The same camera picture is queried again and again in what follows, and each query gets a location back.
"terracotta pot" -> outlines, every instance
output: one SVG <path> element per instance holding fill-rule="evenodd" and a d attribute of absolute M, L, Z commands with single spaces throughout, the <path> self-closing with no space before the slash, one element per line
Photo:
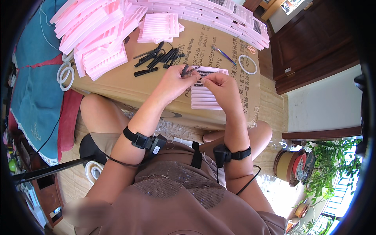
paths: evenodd
<path fill-rule="evenodd" d="M 298 152 L 281 150 L 274 161 L 274 174 L 283 181 L 289 182 L 291 187 L 296 186 L 299 182 L 291 178 L 294 178 L 293 165 L 296 158 L 304 153 L 304 149 L 301 149 Z"/>
<path fill-rule="evenodd" d="M 298 218 L 304 218 L 304 216 L 307 214 L 307 211 L 309 209 L 309 205 L 305 203 L 301 203 L 298 205 L 298 207 L 295 209 L 295 215 Z"/>

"door hinge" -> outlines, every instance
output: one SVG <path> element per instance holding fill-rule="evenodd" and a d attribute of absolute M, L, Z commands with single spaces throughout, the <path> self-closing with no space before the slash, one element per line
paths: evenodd
<path fill-rule="evenodd" d="M 310 2 L 303 10 L 307 10 L 308 8 L 310 8 L 311 6 L 313 5 L 313 2 Z"/>

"brown top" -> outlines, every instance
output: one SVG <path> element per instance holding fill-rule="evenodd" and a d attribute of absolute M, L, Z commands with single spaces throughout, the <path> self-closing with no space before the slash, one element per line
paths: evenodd
<path fill-rule="evenodd" d="M 243 199 L 216 183 L 210 168 L 189 165 L 193 149 L 175 143 L 135 177 L 112 204 L 110 223 L 84 234 L 208 235 L 285 234 L 287 220 L 256 212 Z"/>

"person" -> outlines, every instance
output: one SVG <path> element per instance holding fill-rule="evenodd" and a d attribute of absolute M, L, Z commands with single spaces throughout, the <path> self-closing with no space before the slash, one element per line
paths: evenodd
<path fill-rule="evenodd" d="M 85 96 L 82 119 L 97 146 L 119 162 L 140 164 L 146 151 L 123 130 L 154 134 L 165 107 L 201 78 L 197 72 L 182 78 L 183 68 L 171 66 L 131 120 L 112 101 Z M 270 141 L 271 127 L 258 121 L 247 129 L 234 78 L 214 73 L 201 82 L 226 114 L 225 131 L 203 137 L 201 167 L 191 166 L 195 150 L 175 142 L 142 167 L 109 159 L 86 197 L 110 203 L 114 216 L 97 228 L 75 227 L 77 234 L 285 234 L 287 220 L 275 215 L 256 180 L 236 195 L 254 177 L 253 160 Z M 232 153 L 251 147 L 251 156 L 225 163 L 218 184 L 213 148 L 223 143 Z"/>

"stack of pink trays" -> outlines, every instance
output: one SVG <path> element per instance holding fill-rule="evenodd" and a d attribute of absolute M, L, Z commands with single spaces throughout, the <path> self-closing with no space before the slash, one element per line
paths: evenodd
<path fill-rule="evenodd" d="M 59 50 L 73 51 L 80 77 L 92 80 L 128 62 L 123 39 L 148 10 L 128 0 L 68 0 L 52 17 Z"/>
<path fill-rule="evenodd" d="M 147 14 L 145 19 L 138 23 L 138 27 L 138 43 L 172 42 L 173 38 L 179 37 L 179 33 L 184 31 L 184 26 L 178 22 L 177 14 L 173 13 Z"/>
<path fill-rule="evenodd" d="M 205 77 L 212 73 L 224 73 L 229 75 L 229 71 L 227 69 L 204 66 L 197 69 L 197 72 L 201 75 L 201 77 Z M 213 93 L 208 88 L 204 87 L 200 80 L 191 86 L 191 108 L 222 110 Z"/>
<path fill-rule="evenodd" d="M 231 0 L 129 0 L 148 7 L 147 13 L 176 13 L 179 19 L 194 21 L 224 31 L 258 50 L 269 48 L 266 25 L 253 13 Z"/>

